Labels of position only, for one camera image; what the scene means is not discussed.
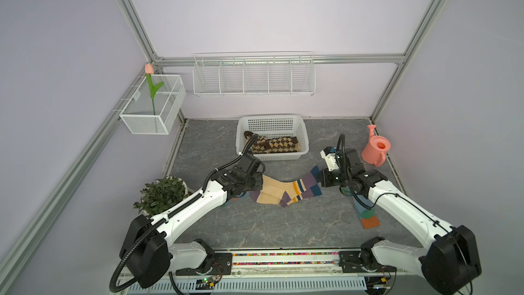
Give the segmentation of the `beige purple striped sock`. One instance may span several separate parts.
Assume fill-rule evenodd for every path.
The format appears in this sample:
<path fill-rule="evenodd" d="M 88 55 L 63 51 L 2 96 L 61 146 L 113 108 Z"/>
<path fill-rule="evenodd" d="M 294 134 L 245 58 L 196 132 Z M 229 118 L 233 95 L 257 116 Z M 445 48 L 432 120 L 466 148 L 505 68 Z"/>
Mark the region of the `beige purple striped sock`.
<path fill-rule="evenodd" d="M 262 189 L 251 191 L 250 197 L 256 203 L 279 205 L 285 208 L 304 199 L 320 196 L 321 186 L 317 181 L 319 172 L 318 166 L 315 166 L 307 175 L 293 182 L 281 182 L 263 176 Z"/>

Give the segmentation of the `blue green orange sock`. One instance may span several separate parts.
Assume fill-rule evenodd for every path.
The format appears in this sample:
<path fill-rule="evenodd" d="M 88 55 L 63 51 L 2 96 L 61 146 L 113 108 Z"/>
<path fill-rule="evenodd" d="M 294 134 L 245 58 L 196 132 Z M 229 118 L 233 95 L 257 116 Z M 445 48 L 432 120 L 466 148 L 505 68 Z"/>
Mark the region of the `blue green orange sock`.
<path fill-rule="evenodd" d="M 221 207 L 228 208 L 230 206 L 233 206 L 234 204 L 240 203 L 242 200 L 244 200 L 244 197 L 231 198 L 231 199 L 228 199 Z"/>

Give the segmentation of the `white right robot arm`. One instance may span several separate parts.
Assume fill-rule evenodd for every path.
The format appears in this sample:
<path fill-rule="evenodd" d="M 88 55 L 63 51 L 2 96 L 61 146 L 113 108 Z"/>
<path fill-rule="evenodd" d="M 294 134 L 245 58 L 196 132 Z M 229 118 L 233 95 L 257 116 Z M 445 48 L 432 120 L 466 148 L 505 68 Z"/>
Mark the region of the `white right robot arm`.
<path fill-rule="evenodd" d="M 360 246 L 356 259 L 344 259 L 367 272 L 391 266 L 424 278 L 440 294 L 456 294 L 473 288 L 482 273 L 474 233 L 460 225 L 455 227 L 407 198 L 385 175 L 364 168 L 354 149 L 326 147 L 321 157 L 327 167 L 319 179 L 324 187 L 348 190 L 366 209 L 384 209 L 420 243 L 411 247 L 377 236 Z"/>

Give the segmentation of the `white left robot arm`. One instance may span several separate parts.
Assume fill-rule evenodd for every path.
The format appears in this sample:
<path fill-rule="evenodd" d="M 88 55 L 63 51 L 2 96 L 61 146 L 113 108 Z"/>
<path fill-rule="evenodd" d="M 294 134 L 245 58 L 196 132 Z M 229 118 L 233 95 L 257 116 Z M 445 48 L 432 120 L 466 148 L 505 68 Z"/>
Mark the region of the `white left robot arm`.
<path fill-rule="evenodd" d="M 254 134 L 232 162 L 213 169 L 204 185 L 191 196 L 151 218 L 139 215 L 130 225 L 109 289 L 118 293 L 133 284 L 148 288 L 165 274 L 193 270 L 208 275 L 216 266 L 214 250 L 203 240 L 187 244 L 175 241 L 192 224 L 227 200 L 241 197 L 263 184 L 265 170 L 261 161 L 251 154 L 258 141 Z"/>

